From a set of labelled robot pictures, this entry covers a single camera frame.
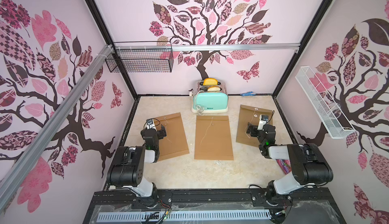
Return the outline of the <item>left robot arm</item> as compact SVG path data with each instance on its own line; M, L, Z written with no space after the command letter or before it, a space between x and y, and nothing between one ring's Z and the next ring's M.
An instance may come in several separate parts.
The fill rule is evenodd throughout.
M164 126L160 130L147 126L141 131L144 145L119 147L107 173L107 184L120 190L130 190L143 206L152 208L159 203L156 185L143 177L144 165L156 163L160 157L159 140L166 137Z

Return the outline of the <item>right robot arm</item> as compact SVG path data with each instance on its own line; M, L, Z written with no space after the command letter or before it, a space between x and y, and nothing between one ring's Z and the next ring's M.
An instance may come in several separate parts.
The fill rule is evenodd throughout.
M317 145L276 145L275 126L268 124L258 129L258 126L249 123L246 133L258 139L259 150L265 158L290 162L291 171L280 179L270 181L265 189L264 197L270 206L277 206L278 196L333 180L333 171Z

